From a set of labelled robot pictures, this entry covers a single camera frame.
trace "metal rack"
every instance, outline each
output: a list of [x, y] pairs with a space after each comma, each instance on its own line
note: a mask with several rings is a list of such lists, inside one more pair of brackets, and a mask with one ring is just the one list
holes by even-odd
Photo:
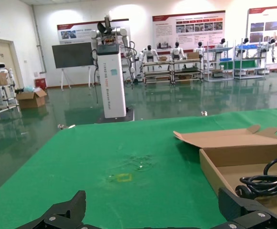
[[[260, 42], [259, 44], [254, 47], [254, 48], [250, 48], [250, 45], [241, 45], [240, 46], [240, 68], [235, 68], [234, 72], [239, 72], [239, 75], [235, 75], [234, 78], [238, 79], [238, 80], [243, 80], [243, 79], [257, 79], [257, 78], [265, 78], [266, 76], [266, 63], [267, 63], [267, 54], [266, 57], [254, 57], [254, 58], [243, 58], [243, 51], [244, 50], [252, 50], [252, 49], [259, 49], [261, 47]], [[235, 66], [235, 59], [236, 59], [236, 52], [234, 52], [234, 59], [233, 59], [233, 65]], [[243, 68], [243, 61], [251, 61], [251, 60], [255, 60], [255, 61], [262, 61], [264, 59], [265, 61], [265, 66], [264, 68], [261, 67], [253, 67], [253, 68]], [[264, 70], [264, 74], [258, 74], [259, 70]], [[249, 71], [254, 71], [254, 75], [249, 75], [248, 72]]]
[[[169, 82], [171, 84], [175, 84], [175, 82], [182, 82], [182, 81], [193, 81], [193, 80], [202, 80], [202, 71], [201, 69], [199, 71], [188, 71], [188, 70], [175, 70], [175, 65], [176, 64], [187, 64], [187, 63], [196, 63], [200, 62], [200, 59], [194, 59], [194, 60], [179, 60], [179, 61], [161, 61], [161, 62], [146, 62], [143, 63], [143, 73], [144, 73], [144, 83], [166, 83], [168, 82], [167, 80], [165, 81], [152, 81], [152, 82], [147, 82], [147, 78], [153, 77], [155, 79], [157, 78], [162, 78], [162, 77], [169, 77]], [[156, 65], [169, 65], [169, 70], [166, 71], [154, 71], [154, 72], [146, 72], [145, 67], [150, 67], [150, 66], [156, 66]], [[195, 75], [195, 74], [200, 74], [200, 78], [192, 78], [192, 79], [179, 79], [175, 80], [176, 76], [183, 76], [183, 75]]]
[[[11, 97], [8, 97], [7, 88], [9, 88]], [[15, 98], [14, 85], [2, 85], [0, 86], [0, 93], [2, 93], [2, 97], [0, 97], [0, 113], [4, 111], [11, 110], [13, 108], [17, 108], [18, 112], [20, 112], [19, 103]]]
[[233, 80], [234, 78], [234, 61], [233, 61], [233, 67], [232, 67], [232, 77], [229, 77], [228, 73], [231, 70], [222, 70], [223, 71], [223, 76], [222, 77], [210, 77], [210, 64], [219, 64], [219, 63], [223, 63], [226, 62], [226, 64], [228, 64], [231, 60], [227, 60], [227, 61], [220, 61], [220, 60], [215, 60], [215, 61], [210, 61], [210, 57], [209, 57], [209, 53], [213, 53], [213, 55], [217, 52], [227, 52], [227, 58], [229, 58], [229, 53], [228, 51], [233, 49], [233, 56], [234, 56], [234, 47], [224, 47], [224, 48], [217, 48], [217, 49], [209, 49], [209, 43], [207, 43], [207, 49], [203, 52], [203, 56], [206, 53], [207, 57], [206, 57], [206, 62], [207, 62], [207, 78], [205, 79], [208, 82], [218, 82], [218, 81], [226, 81], [226, 80]]

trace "black base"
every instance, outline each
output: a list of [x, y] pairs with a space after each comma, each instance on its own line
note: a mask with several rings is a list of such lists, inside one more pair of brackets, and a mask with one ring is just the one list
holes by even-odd
[[134, 110], [129, 109], [125, 117], [119, 118], [105, 118], [105, 113], [103, 113], [96, 123], [120, 123], [120, 122], [130, 122], [134, 121]]

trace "workbench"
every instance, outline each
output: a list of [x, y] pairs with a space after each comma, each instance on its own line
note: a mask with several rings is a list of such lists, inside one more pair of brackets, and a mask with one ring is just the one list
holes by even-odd
[[103, 229], [198, 227], [225, 222], [198, 148], [180, 133], [277, 127], [277, 109], [80, 125], [61, 130], [0, 188], [0, 228], [87, 194], [84, 223]]

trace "black cable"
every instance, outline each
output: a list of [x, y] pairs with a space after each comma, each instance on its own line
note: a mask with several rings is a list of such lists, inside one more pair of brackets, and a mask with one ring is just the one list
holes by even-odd
[[[96, 52], [96, 60], [93, 57], [93, 52], [94, 51]], [[93, 65], [96, 67], [95, 71], [94, 71], [94, 87], [95, 87], [95, 94], [96, 94], [96, 103], [98, 104], [98, 95], [97, 95], [97, 89], [96, 89], [96, 71], [98, 70], [98, 59], [97, 59], [97, 50], [96, 49], [93, 49], [91, 51], [91, 56], [92, 56], [92, 59], [93, 59]]]
[[258, 196], [277, 195], [277, 175], [268, 175], [268, 170], [275, 163], [277, 163], [277, 158], [266, 165], [263, 175], [240, 178], [240, 181], [246, 184], [249, 190], [245, 190], [245, 186], [237, 186], [235, 189], [236, 193], [240, 197], [252, 199]]
[[95, 94], [96, 94], [96, 103], [98, 104], [98, 96], [97, 96], [97, 89], [96, 89], [96, 71], [98, 70], [98, 68], [95, 69], [94, 71], [94, 87], [95, 87]]

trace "open cardboard box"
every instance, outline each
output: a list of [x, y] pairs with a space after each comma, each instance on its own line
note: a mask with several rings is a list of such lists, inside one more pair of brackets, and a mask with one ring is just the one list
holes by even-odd
[[46, 92], [41, 88], [35, 92], [23, 92], [16, 95], [20, 108], [36, 108], [45, 105]]
[[[259, 125], [254, 125], [247, 129], [174, 134], [201, 148], [201, 168], [217, 195], [220, 187], [235, 194], [236, 186], [244, 185], [239, 181], [241, 177], [262, 175], [264, 167], [277, 158], [277, 128], [260, 130]], [[277, 163], [268, 174], [277, 175]], [[277, 195], [256, 200], [277, 214]]]

